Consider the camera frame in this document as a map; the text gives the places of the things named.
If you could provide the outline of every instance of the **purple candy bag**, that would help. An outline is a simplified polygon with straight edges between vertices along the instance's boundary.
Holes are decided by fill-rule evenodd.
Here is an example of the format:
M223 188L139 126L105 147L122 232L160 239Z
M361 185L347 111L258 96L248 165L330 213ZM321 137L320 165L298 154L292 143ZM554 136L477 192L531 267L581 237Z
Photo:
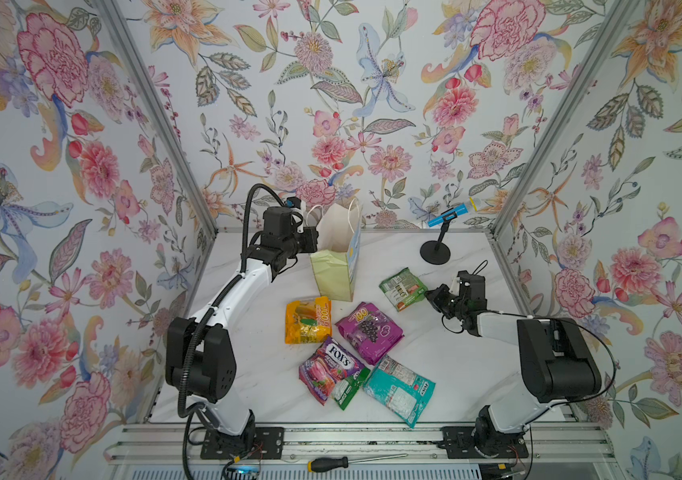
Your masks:
M370 365L375 365L403 338L403 329L367 302L357 305L354 312L336 323L336 327Z

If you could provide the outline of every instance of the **green snack bag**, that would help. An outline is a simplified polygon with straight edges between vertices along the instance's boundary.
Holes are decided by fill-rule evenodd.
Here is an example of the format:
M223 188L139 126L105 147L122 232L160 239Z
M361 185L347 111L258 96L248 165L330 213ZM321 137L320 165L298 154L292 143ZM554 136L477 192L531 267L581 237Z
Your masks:
M381 282L379 287L398 312L402 312L411 303L423 300L426 293L426 286L408 268Z

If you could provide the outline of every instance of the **black cable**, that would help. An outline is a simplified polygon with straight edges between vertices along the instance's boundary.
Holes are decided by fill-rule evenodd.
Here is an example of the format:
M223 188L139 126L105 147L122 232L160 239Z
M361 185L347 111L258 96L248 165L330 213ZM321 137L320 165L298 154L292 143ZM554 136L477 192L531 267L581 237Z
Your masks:
M264 184L255 184L253 187L250 187L250 190L247 193L247 200L245 200L245 214L243 216L243 250L240 253L240 273L244 274L245 270L247 269L247 257L245 256L245 253L247 252L247 228L248 224L250 224L250 204L253 203L253 196L258 192L259 190L266 190L269 192L269 194L274 197L275 200L277 200L277 203L279 206L285 206L285 202L283 202L282 198L279 198L279 195L274 193L274 190L271 188L267 187Z

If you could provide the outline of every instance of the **teal candy bag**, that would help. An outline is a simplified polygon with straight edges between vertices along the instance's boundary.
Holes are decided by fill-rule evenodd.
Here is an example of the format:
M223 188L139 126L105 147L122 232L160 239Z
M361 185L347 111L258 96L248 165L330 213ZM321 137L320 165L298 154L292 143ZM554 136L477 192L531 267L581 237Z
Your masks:
M370 374L364 389L413 428L432 398L435 383L386 355Z

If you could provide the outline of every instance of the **yellow candy bag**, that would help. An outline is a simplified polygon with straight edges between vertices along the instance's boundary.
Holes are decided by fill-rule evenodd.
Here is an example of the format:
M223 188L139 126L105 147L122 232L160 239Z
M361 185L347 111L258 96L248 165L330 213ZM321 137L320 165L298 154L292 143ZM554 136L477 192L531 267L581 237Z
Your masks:
M332 333L328 297L319 296L288 303L285 312L286 343L321 343Z

